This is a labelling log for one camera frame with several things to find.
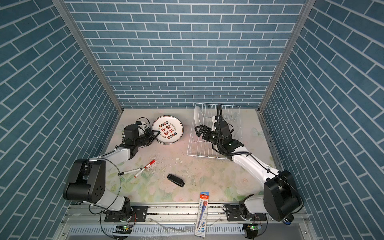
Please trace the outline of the white plate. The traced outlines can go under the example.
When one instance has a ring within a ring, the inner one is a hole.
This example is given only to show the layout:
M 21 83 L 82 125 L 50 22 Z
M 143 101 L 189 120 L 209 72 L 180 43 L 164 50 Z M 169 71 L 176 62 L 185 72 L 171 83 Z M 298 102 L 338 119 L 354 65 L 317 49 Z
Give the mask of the white plate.
M 194 121 L 195 121 L 196 127 L 204 124 L 204 114 L 203 114 L 203 111 L 201 110 L 201 108 L 199 106 L 195 106 Z
M 152 124 L 153 131 L 159 131 L 157 142 L 163 145 L 176 143 L 184 133 L 182 122 L 173 116 L 160 116 Z

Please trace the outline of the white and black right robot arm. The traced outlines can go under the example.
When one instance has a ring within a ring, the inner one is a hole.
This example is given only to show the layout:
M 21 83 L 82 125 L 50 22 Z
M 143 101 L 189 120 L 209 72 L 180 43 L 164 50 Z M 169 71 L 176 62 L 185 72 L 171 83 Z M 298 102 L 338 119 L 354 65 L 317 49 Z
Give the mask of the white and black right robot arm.
M 212 143 L 213 150 L 245 169 L 263 185 L 263 195 L 249 195 L 239 202 L 243 218 L 254 214 L 268 214 L 275 221 L 289 225 L 294 214 L 303 207 L 293 175 L 279 171 L 253 155 L 240 141 L 232 137 L 229 124 L 219 120 L 214 129 L 206 125 L 194 128 L 197 137 Z

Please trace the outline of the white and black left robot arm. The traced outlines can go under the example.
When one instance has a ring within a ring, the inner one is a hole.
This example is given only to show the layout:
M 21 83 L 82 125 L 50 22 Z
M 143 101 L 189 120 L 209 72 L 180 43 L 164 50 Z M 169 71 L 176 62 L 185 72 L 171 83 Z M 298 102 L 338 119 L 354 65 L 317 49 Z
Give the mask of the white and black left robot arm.
M 111 222 L 128 222 L 135 212 L 130 200 L 106 189 L 107 168 L 132 159 L 139 148 L 151 145 L 160 131 L 152 130 L 145 122 L 136 121 L 124 128 L 122 143 L 109 153 L 73 163 L 63 191 L 69 201 L 87 202 L 102 208 Z

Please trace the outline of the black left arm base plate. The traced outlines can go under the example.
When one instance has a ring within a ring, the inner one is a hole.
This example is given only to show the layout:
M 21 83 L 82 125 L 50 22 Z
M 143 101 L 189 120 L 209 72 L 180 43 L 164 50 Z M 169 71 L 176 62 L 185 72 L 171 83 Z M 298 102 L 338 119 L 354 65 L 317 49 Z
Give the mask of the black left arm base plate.
M 106 223 L 134 223 L 144 222 L 147 217 L 147 206 L 132 206 L 121 211 L 106 211 Z

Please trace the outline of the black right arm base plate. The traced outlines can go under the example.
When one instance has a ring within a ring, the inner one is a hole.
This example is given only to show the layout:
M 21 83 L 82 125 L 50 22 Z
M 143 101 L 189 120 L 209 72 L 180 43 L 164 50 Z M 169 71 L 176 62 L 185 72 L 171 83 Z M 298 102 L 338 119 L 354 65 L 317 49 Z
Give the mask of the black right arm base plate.
M 229 205 L 222 206 L 222 210 L 226 213 L 227 221 L 239 222 L 239 221 L 266 221 L 267 215 L 264 213 L 251 214 L 246 210 L 243 205 Z

